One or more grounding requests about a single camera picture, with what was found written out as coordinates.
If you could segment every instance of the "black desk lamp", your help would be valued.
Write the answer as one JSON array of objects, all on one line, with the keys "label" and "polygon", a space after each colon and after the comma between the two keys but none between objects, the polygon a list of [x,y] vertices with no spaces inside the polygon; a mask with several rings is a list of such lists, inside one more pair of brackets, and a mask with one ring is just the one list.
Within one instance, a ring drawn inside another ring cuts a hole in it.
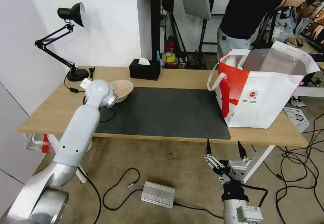
[{"label": "black desk lamp", "polygon": [[[59,8],[57,10],[57,14],[60,18],[64,19],[64,21],[67,23],[65,26],[63,26],[61,29],[58,29],[57,31],[53,32],[52,34],[49,34],[48,36],[37,40],[35,42],[35,46],[39,49],[43,50],[44,52],[48,53],[52,57],[59,60],[61,63],[65,64],[70,68],[69,73],[67,74],[67,79],[69,81],[82,81],[83,79],[87,78],[89,76],[89,73],[85,69],[78,69],[75,67],[74,63],[71,63],[64,58],[58,56],[57,54],[53,53],[51,50],[46,48],[47,45],[50,45],[51,43],[55,42],[56,40],[66,36],[67,34],[71,33],[73,31],[74,24],[71,23],[71,20],[73,20],[78,25],[85,27],[86,24],[86,15],[83,3],[77,3],[72,6],[72,8]],[[54,34],[64,30],[68,29],[68,31],[56,38],[51,38]]]}]

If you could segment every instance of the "black desk mat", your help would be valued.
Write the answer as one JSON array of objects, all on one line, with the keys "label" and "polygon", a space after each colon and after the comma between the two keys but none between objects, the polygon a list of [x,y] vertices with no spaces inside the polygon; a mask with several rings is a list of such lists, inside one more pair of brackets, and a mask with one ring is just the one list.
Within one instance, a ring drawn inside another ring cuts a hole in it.
[{"label": "black desk mat", "polygon": [[[113,107],[115,117],[99,123],[96,133],[180,138],[231,138],[214,92],[194,89],[135,87]],[[102,108],[101,120],[112,112]]]}]

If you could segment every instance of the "man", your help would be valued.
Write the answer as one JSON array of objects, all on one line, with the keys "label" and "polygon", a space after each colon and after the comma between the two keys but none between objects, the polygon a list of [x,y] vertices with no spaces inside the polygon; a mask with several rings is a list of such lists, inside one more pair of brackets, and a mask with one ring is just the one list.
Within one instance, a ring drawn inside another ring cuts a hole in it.
[{"label": "man", "polygon": [[231,49],[250,49],[250,38],[266,12],[298,7],[306,0],[229,0],[217,31],[218,60]]},{"label": "man", "polygon": [[[280,41],[289,45],[298,47],[303,45],[303,40],[297,36],[305,29],[310,22],[310,16],[321,5],[324,0],[308,0],[298,7],[291,9],[290,16],[281,19],[279,13],[276,17],[276,23],[273,30],[272,42]],[[264,40],[267,41],[269,37],[271,22],[268,23]]]}]

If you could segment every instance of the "robotic hand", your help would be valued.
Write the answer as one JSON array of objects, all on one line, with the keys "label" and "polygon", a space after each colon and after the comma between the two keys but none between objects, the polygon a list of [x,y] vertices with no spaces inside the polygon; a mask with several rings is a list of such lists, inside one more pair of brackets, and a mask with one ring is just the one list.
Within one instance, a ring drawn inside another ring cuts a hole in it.
[{"label": "robotic hand", "polygon": [[25,184],[8,212],[8,221],[56,224],[60,220],[69,194],[55,187],[73,178],[99,124],[99,107],[110,108],[117,99],[112,86],[104,80],[92,81],[85,95],[87,103],[75,111],[53,161]]},{"label": "robotic hand", "polygon": [[241,184],[252,158],[247,158],[246,151],[239,141],[238,147],[241,161],[218,161],[212,156],[208,139],[204,160],[213,169],[213,172],[219,175],[219,181],[223,185],[224,223],[257,224],[263,220],[261,210],[259,207],[248,206],[249,198],[244,194]]}]

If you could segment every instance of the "tape roll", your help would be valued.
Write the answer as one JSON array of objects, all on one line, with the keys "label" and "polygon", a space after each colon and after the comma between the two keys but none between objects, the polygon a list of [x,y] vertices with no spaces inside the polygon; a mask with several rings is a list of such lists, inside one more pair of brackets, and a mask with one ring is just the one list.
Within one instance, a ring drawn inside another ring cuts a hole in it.
[{"label": "tape roll", "polygon": [[176,60],[176,55],[174,53],[168,52],[168,53],[164,53],[162,54],[162,60],[163,62],[168,62],[168,63],[173,63]]}]

